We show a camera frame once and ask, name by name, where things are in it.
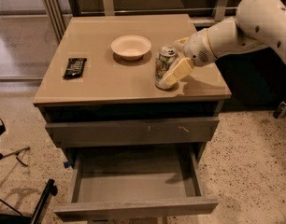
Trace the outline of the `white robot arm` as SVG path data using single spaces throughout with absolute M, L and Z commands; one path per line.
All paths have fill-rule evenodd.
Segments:
M 234 17 L 174 42 L 183 53 L 158 82 L 172 88 L 195 67 L 203 67 L 229 54 L 270 47 L 286 64 L 286 6 L 280 0 L 242 0 Z

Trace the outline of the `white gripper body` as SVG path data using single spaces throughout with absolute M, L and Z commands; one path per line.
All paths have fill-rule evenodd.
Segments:
M 209 43 L 207 29 L 202 29 L 187 39 L 184 44 L 184 55 L 191 58 L 198 67 L 206 66 L 217 60 Z

